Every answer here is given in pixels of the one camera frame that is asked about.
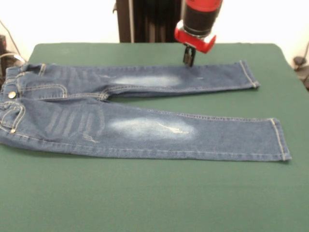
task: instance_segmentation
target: cable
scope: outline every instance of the cable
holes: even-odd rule
[[[303,83],[306,84],[306,81],[309,79],[309,74],[305,77],[305,79],[303,80]]]
[[[23,63],[26,63],[25,59],[23,59],[19,54],[17,53],[13,53],[13,52],[10,52],[10,53],[4,53],[0,56],[0,59],[3,58],[3,57],[7,57],[7,56],[13,56],[15,59],[23,62]]]
[[[307,54],[308,54],[308,49],[309,49],[309,42],[307,44],[307,48],[306,48],[306,51],[305,51],[305,55],[304,55],[304,58],[306,58]]]
[[[6,28],[6,26],[2,23],[1,20],[0,20],[0,24],[1,24],[1,25],[4,27],[4,29],[8,32],[9,37],[10,37],[10,39],[11,39],[11,41],[12,41],[12,43],[13,43],[13,45],[14,45],[16,51],[17,51],[17,53],[20,55],[20,52],[19,52],[19,50],[18,50],[18,47],[16,46],[15,41],[13,40],[13,37],[12,37],[10,31]]]

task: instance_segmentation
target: green tabletop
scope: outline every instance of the green tabletop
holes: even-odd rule
[[[182,65],[181,44],[40,44],[31,63]],[[273,44],[217,44],[196,65],[246,60],[258,90],[124,104],[276,117],[289,162],[101,159],[0,145],[0,232],[309,230],[309,95]]]

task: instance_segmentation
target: black cylinder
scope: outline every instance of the black cylinder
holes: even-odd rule
[[[183,29],[189,34],[206,37],[210,34],[219,11],[220,7],[215,11],[201,12],[186,4],[183,15]]]

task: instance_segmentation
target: distressed denim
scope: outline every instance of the distressed denim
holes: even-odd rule
[[[106,158],[289,160],[281,125],[274,118],[189,115],[109,101],[111,95],[171,96],[258,87],[245,61],[192,68],[26,64],[7,70],[0,93],[0,142]]]

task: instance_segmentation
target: white wall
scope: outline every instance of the white wall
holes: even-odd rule
[[[115,0],[6,0],[7,10],[1,11],[0,18],[22,56],[28,59],[39,43],[118,43],[114,3]],[[224,0],[214,31],[219,43],[275,43],[292,64],[294,56],[303,55],[309,40],[308,9],[308,0]]]

